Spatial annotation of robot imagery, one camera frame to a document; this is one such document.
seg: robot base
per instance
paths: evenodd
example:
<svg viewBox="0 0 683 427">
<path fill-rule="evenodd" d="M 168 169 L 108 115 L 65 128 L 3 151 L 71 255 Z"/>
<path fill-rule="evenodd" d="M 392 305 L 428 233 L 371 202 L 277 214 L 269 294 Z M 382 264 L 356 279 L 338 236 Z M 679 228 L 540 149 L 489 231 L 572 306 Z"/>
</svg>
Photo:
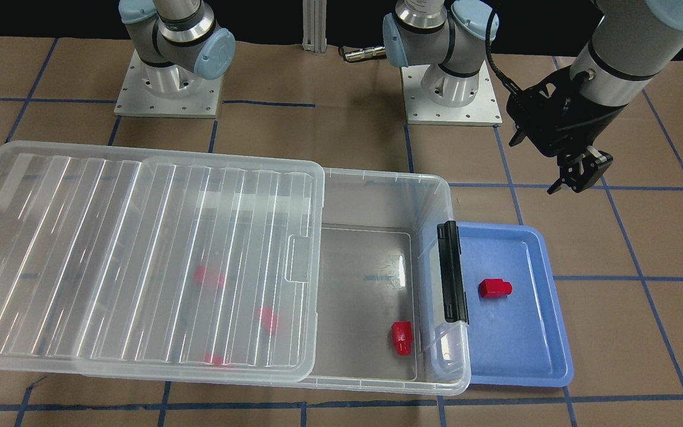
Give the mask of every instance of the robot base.
<svg viewBox="0 0 683 427">
<path fill-rule="evenodd" d="M 461 126 L 493 126 L 502 123 L 499 105 L 497 105 L 497 98 L 491 85 L 486 63 L 481 66 L 479 71 L 481 83 L 475 99 L 469 105 L 458 108 L 434 103 L 420 88 L 420 80 L 428 67 L 428 65 L 414 65 L 401 68 L 407 123 L 411 125 Z"/>
<path fill-rule="evenodd" d="M 116 116 L 131 117 L 214 119 L 220 105 L 222 83 L 223 78 L 201 79 L 195 90 L 186 97 L 159 97 L 145 87 L 142 62 L 134 51 L 123 88 L 117 96 L 114 113 Z"/>
</svg>

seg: container handle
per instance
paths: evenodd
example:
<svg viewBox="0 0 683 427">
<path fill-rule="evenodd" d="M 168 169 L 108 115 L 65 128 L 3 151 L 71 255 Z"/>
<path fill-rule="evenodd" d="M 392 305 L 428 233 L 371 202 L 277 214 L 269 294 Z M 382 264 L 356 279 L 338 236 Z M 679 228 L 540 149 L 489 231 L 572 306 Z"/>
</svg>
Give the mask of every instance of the container handle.
<svg viewBox="0 0 683 427">
<path fill-rule="evenodd" d="M 442 269 L 442 299 L 444 301 L 444 320 L 468 322 L 468 308 L 463 288 L 463 272 L 460 265 L 460 236 L 458 224 L 447 221 L 436 226 L 439 240 L 439 264 Z"/>
</svg>

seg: ridged plastic lid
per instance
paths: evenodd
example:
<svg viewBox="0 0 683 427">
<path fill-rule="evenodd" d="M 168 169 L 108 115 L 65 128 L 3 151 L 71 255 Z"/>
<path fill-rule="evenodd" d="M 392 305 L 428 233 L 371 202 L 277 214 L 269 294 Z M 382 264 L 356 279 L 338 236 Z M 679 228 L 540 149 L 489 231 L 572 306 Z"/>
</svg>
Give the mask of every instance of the ridged plastic lid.
<svg viewBox="0 0 683 427">
<path fill-rule="evenodd" d="M 0 148 L 0 368 L 200 382 L 312 370 L 323 169 Z"/>
</svg>

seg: tiled surface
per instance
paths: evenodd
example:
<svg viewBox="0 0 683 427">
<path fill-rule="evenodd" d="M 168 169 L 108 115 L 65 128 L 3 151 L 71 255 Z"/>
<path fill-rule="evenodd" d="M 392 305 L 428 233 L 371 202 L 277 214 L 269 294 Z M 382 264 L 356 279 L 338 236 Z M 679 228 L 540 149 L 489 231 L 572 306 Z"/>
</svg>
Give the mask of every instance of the tiled surface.
<svg viewBox="0 0 683 427">
<path fill-rule="evenodd" d="M 567 394 L 473 385 L 437 400 L 182 383 L 166 393 L 159 381 L 56 374 L 27 392 L 43 374 L 0 371 L 0 425 L 17 424 L 21 410 L 19 425 L 568 426 L 572 416 L 581 426 L 683 425 L 683 64 L 669 65 L 598 139 L 615 155 L 609 187 L 548 196 L 555 160 L 528 141 L 507 146 L 513 126 L 496 80 L 505 119 L 496 131 L 406 127 L 400 76 L 386 62 L 350 65 L 333 49 L 314 56 L 298 46 L 239 43 L 224 82 L 231 102 L 219 106 L 217 122 L 116 119 L 112 100 L 130 44 L 53 43 L 0 39 L 0 98 L 15 99 L 0 100 L 0 144 L 14 128 L 17 139 L 214 149 L 443 176 L 461 221 L 517 224 L 520 214 L 545 236 L 575 376 Z M 558 66 L 570 60 L 558 58 Z M 496 62 L 521 87 L 556 69 L 550 57 Z"/>
<path fill-rule="evenodd" d="M 683 427 L 683 402 L 575 403 L 579 427 L 672 425 Z"/>
</svg>

